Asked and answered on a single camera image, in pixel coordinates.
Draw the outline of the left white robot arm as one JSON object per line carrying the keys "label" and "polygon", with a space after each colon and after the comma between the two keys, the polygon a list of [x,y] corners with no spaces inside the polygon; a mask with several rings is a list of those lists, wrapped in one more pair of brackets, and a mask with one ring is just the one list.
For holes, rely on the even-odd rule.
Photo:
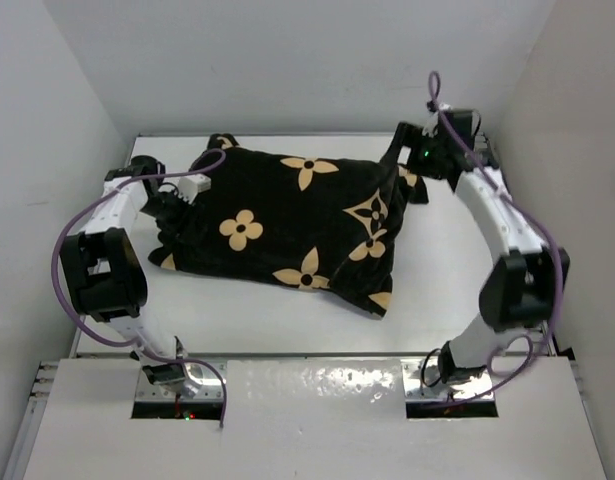
{"label": "left white robot arm", "polygon": [[59,240],[59,258],[69,291],[65,300],[76,315],[113,329],[150,384],[191,398],[202,386],[203,372],[183,361],[187,352],[178,337],[153,313],[143,312],[148,285],[129,238],[140,214],[178,226],[197,196],[211,187],[208,176],[189,172],[164,190],[167,176],[164,165],[150,156],[109,171],[90,218]]}

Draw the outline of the black floral pillowcase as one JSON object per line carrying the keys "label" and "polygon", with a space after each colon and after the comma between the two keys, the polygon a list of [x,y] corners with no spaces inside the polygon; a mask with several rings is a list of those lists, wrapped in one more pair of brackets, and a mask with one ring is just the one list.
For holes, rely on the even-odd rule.
{"label": "black floral pillowcase", "polygon": [[429,201],[395,152],[379,161],[298,157],[248,150],[227,133],[207,146],[225,160],[181,224],[159,223],[153,265],[325,290],[386,314],[406,208]]}

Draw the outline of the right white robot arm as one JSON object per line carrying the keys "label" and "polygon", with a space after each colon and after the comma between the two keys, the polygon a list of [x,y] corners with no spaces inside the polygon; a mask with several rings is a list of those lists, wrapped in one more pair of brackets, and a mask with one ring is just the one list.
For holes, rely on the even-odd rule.
{"label": "right white robot arm", "polygon": [[440,110],[434,115],[434,129],[399,122],[383,157],[397,164],[402,149],[408,148],[402,166],[406,173],[446,181],[470,212],[493,264],[479,292],[475,318],[460,335],[432,351],[437,374],[429,377],[422,366],[420,380],[432,388],[478,376],[493,369],[495,356],[525,340],[526,358],[498,375],[506,384],[545,351],[548,340],[534,341],[529,332],[559,318],[570,258],[513,200],[499,165],[486,162],[475,150],[471,111]]}

